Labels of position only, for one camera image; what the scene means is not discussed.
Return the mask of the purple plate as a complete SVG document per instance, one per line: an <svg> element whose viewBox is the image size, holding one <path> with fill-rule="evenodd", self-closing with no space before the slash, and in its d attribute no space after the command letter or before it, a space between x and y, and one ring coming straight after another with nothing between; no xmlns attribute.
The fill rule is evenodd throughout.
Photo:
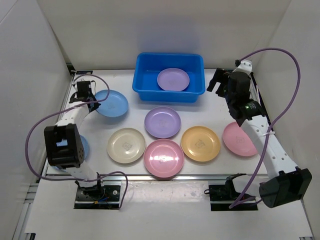
<svg viewBox="0 0 320 240"><path fill-rule="evenodd" d="M190 84L188 74L179 68L167 68L157 76L157 84L164 91L183 91Z"/></svg>
<svg viewBox="0 0 320 240"><path fill-rule="evenodd" d="M176 135L181 128L181 118L172 108L159 106L150 110L144 118L144 127L153 137L167 139Z"/></svg>

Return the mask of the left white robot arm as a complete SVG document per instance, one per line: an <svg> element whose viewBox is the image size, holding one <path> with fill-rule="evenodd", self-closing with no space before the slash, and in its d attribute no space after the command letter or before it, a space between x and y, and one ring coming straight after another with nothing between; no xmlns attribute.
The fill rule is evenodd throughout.
<svg viewBox="0 0 320 240"><path fill-rule="evenodd" d="M79 128L86 116L100 106L92 93L90 81L76 83L77 91L69 100L67 110L61 120L44 129L44 139L48 163L55 168L65 170L72 175L79 187L88 188L88 194L94 200L105 195L105 187L85 162L85 147Z"/></svg>

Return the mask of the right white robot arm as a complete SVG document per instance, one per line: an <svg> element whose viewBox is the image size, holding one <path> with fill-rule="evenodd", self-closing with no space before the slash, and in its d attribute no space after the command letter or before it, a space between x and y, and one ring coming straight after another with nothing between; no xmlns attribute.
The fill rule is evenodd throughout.
<svg viewBox="0 0 320 240"><path fill-rule="evenodd" d="M269 208L301 200L312 180L311 172L301 169L289 157L278 141L266 112L258 101L251 98L251 75L241 71L228 72L217 68L207 87L212 92L216 83L216 94L225 99L231 117L247 134L258 151L260 160L257 167L265 166L268 180L259 180L258 169L251 176L238 173L226 179L224 193L234 200L229 206L234 208L250 199L260 198Z"/></svg>

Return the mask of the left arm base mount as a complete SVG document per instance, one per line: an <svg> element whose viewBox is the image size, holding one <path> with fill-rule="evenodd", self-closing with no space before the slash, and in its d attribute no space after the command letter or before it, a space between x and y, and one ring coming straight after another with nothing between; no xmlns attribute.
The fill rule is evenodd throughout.
<svg viewBox="0 0 320 240"><path fill-rule="evenodd" d="M77 191L74 209L77 210L118 210L121 203L120 181L104 181L92 187L81 187L76 181Z"/></svg>

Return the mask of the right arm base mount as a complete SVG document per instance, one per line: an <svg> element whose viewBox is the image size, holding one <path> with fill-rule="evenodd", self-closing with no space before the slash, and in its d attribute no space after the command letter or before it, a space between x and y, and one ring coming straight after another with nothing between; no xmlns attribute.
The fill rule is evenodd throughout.
<svg viewBox="0 0 320 240"><path fill-rule="evenodd" d="M228 176L224 184L213 184L208 185L208 189L204 190L204 194L209 196L210 200L210 210L212 212L229 212L229 211L257 211L258 204L256 203L256 198L253 198L249 194L245 194L241 201L248 200L244 203L241 203L233 208L229 206L237 199L240 195L240 192L235 190L233 185L233 180L238 177L247 175L245 173L237 173L231 176Z"/></svg>

